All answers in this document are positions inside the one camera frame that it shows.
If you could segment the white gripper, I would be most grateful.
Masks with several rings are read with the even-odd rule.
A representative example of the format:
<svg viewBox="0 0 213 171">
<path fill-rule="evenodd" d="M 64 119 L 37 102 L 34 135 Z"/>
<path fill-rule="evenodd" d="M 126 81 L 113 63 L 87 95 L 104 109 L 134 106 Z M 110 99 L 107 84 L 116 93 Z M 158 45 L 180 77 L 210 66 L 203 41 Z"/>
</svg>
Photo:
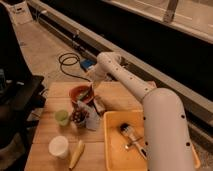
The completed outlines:
<svg viewBox="0 0 213 171">
<path fill-rule="evenodd" d="M 91 84 L 91 89 L 94 91 L 99 86 L 99 83 L 105 79 L 106 72 L 99 65 L 95 65 L 89 71 L 89 77 L 93 81 Z"/>
</svg>

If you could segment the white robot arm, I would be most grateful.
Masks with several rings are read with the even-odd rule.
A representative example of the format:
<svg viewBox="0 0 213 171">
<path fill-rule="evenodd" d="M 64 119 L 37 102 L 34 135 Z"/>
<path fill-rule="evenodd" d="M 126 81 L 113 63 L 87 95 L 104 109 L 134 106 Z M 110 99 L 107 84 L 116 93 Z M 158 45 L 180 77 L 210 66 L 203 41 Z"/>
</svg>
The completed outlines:
<svg viewBox="0 0 213 171">
<path fill-rule="evenodd" d="M 168 88 L 156 88 L 121 66 L 122 56 L 101 52 L 90 76 L 94 82 L 111 74 L 142 104 L 148 171 L 195 171 L 183 103 Z"/>
</svg>

